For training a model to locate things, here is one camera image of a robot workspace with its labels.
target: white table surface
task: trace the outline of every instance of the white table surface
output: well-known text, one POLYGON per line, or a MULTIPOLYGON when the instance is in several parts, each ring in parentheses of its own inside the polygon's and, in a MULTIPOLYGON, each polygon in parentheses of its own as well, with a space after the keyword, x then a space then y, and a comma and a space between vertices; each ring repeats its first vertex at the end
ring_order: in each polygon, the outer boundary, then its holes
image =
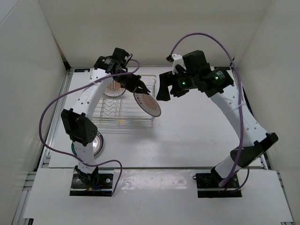
MULTIPOLYGON (((170 71, 171 67, 142 67, 136 74, 157 75, 170 71)), ((69 90, 85 85, 90 73, 74 73, 69 90)), ((69 109, 81 92, 66 98, 69 109)), ((120 130, 99 127, 105 139, 105 148, 97 163, 118 159, 127 168, 145 167, 214 167, 239 144, 239 139, 221 110, 204 93, 191 90, 180 98, 160 101, 162 114, 155 118, 152 127, 120 130)), ((71 152, 71 141, 59 120, 52 146, 71 152)), ((77 164, 74 158, 51 153, 49 167, 71 168, 77 164)), ((118 167, 117 163, 103 165, 118 167)), ((251 166, 261 166, 257 159, 251 166)))
MULTIPOLYGON (((33 225, 280 225, 292 221, 275 171, 251 170, 242 198, 219 199, 197 198, 194 170, 123 172, 112 197, 85 197, 69 196, 72 169, 39 169, 24 217, 33 218, 33 225)), ((245 176, 245 170, 238 173, 240 182, 245 176)))

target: dish rack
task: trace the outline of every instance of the dish rack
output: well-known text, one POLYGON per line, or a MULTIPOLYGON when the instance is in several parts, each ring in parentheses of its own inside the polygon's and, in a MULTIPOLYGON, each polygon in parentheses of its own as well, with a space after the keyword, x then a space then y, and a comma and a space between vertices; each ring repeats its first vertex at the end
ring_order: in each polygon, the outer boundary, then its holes
MULTIPOLYGON (((141 81, 149 89, 150 94, 156 97, 156 76, 143 74, 141 81)), ((98 128, 127 128, 136 126, 151 126, 154 117, 147 114, 137 104, 133 93, 125 91, 119 97, 105 96, 99 101, 93 114, 92 122, 98 128)))

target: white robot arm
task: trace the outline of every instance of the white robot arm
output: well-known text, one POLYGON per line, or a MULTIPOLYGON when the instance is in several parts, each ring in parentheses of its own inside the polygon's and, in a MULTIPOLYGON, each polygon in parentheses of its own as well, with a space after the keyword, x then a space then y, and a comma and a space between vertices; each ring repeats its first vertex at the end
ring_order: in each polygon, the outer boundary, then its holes
MULTIPOLYGON (((221 109, 238 137, 243 139, 242 152, 240 158, 237 159, 238 164, 233 174, 241 168, 247 168, 278 140, 275 133, 268 134, 258 124, 243 101, 241 107, 244 132, 243 135, 240 134, 241 120, 238 89, 225 69, 217 68, 211 71, 210 65, 206 62, 202 51, 194 51, 183 57, 173 54, 167 57, 167 60, 173 62, 173 67, 172 71, 159 76, 160 88, 157 100, 168 101, 170 100, 170 94, 174 97, 180 97, 188 93, 190 89, 198 89, 201 92, 205 92, 221 109)), ((211 170, 218 184, 230 174, 237 152, 237 148, 232 150, 227 158, 211 170)))
MULTIPOLYGON (((127 72, 126 65, 131 56, 119 48, 115 48, 112 56, 100 56, 94 65, 89 83, 94 83, 110 74, 116 75, 127 72)), ((130 92, 148 94, 149 90, 140 79, 141 76, 134 74, 116 75, 113 78, 103 79, 101 82, 84 89, 71 109, 64 109, 61 113, 65 131, 73 142, 78 158, 82 160, 82 162, 78 161, 75 169, 87 187, 93 187, 98 182, 98 167, 87 166, 96 164, 92 142, 98 129, 91 121, 95 108, 113 80, 119 82, 123 88, 130 92)))

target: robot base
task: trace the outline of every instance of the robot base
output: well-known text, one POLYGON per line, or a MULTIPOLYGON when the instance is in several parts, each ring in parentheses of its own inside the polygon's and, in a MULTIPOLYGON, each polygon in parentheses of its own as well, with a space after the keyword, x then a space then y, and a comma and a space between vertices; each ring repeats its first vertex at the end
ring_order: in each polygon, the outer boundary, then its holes
POLYGON ((84 185, 79 179, 79 175, 74 170, 70 188, 70 196, 112 196, 113 171, 99 170, 100 188, 90 188, 84 185))
POLYGON ((233 191, 239 185, 237 175, 230 178, 225 187, 218 186, 218 180, 211 173, 196 173, 198 198, 236 198, 242 197, 241 191, 233 191))

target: plate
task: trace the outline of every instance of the plate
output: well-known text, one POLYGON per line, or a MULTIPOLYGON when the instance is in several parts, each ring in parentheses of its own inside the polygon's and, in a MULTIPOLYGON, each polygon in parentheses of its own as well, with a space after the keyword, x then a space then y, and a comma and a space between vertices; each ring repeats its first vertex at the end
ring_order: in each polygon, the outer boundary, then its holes
POLYGON ((121 84, 113 81, 107 88, 104 93, 105 96, 110 98, 117 98, 120 97, 125 93, 126 89, 121 87, 121 84))
MULTIPOLYGON (((104 138, 103 135, 98 131, 96 138, 93 140, 93 150, 94 150, 94 157, 97 157, 104 148, 104 138)), ((75 150, 74 144, 71 144, 72 153, 77 156, 77 152, 75 150)))
POLYGON ((149 115, 158 117, 161 114, 161 109, 158 102, 151 95, 133 93, 138 105, 149 115))

